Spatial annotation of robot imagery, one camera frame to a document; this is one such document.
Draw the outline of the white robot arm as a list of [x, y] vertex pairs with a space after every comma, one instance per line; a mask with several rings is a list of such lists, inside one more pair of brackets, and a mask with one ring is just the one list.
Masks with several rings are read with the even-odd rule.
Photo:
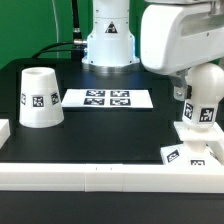
[[140, 55], [129, 30], [130, 0], [93, 0], [93, 30], [83, 66], [102, 73], [138, 63], [169, 75], [174, 96], [185, 100], [187, 70], [224, 57], [224, 0], [144, 0]]

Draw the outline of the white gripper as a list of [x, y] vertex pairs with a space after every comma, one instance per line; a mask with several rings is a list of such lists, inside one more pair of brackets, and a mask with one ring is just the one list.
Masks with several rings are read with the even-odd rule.
[[190, 99], [187, 68], [224, 57], [224, 1], [152, 2], [142, 16], [140, 54], [147, 70], [173, 73], [176, 100]]

